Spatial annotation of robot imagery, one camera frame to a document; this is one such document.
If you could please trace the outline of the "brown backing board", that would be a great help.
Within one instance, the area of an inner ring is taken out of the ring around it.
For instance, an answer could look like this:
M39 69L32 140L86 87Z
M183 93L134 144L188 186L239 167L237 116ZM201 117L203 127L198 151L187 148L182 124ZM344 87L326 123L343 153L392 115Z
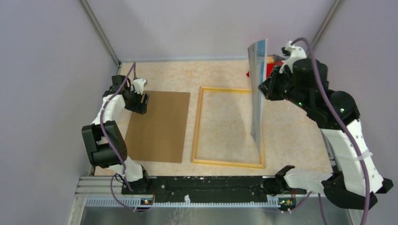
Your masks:
M145 114L132 113L125 143L133 160L181 163L189 92L149 91Z

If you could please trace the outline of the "building photo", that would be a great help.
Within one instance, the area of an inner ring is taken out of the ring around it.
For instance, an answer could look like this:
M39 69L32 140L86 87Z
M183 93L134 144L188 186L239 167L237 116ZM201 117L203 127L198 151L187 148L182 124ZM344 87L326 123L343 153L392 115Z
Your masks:
M264 97L258 86L266 79L267 67L267 39L251 44L248 50L249 80L252 98L251 136L257 151L262 151L262 115Z

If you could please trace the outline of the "yellow wooden picture frame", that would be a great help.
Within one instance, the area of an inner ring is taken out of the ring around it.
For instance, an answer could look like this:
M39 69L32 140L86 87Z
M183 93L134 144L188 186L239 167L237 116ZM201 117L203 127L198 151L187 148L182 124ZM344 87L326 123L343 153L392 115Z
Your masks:
M203 87L203 86L199 87L198 104L197 104L197 110L196 110L195 129L194 129L194 138L193 138L193 142L192 142L192 151L191 151L191 162L194 164L203 164L203 165L233 166L233 167L245 167L245 168L254 168L254 169L265 168L265 159L264 159L265 149L263 147L260 148L260 153L259 153L260 163L259 164L220 161L220 160L207 160L207 159L198 159L197 158L203 94L206 91L220 92L220 93L251 94L250 89L226 88L226 87Z

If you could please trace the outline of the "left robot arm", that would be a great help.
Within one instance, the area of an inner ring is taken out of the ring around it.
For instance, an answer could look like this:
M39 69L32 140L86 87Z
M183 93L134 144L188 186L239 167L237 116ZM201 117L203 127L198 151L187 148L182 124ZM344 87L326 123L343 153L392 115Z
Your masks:
M151 182L145 168L128 155L126 142L117 125L122 110L145 114L149 94L144 92L147 80L115 75L112 85L102 96L95 119L82 127L81 133L92 166L110 169L123 179L131 194L149 191Z

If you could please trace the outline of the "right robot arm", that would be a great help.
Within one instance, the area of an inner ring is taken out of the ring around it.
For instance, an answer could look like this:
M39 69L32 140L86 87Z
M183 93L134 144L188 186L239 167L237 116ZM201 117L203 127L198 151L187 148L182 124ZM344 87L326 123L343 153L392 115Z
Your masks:
M258 86L267 100L287 100L306 112L332 147L337 163L331 173L310 172L287 165L276 174L273 194L305 189L324 194L335 206L362 210L365 198L369 206L377 203L377 194L393 187L392 180L377 171L372 154L362 135L360 113L347 92L331 90L328 67L317 62L321 84L314 75L311 59L301 59L292 67L275 66L270 76Z

